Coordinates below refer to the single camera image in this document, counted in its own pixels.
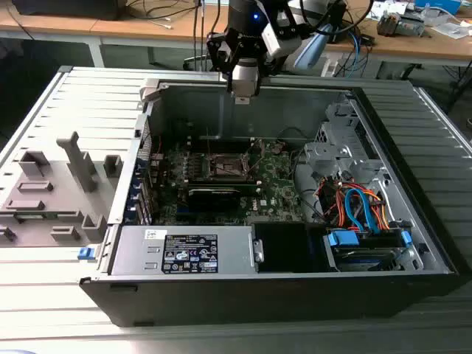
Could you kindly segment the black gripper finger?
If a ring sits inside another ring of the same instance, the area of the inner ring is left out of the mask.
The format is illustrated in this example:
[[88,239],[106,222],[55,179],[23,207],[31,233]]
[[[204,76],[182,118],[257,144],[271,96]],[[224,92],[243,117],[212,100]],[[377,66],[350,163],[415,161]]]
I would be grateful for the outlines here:
[[279,48],[280,45],[276,36],[260,35],[255,39],[255,59],[257,64],[256,95],[260,93],[262,79],[271,72],[271,64],[266,63],[267,56],[274,57]]
[[206,46],[213,69],[226,79],[226,90],[232,92],[233,71],[240,59],[239,32],[229,28],[225,33],[211,32]]

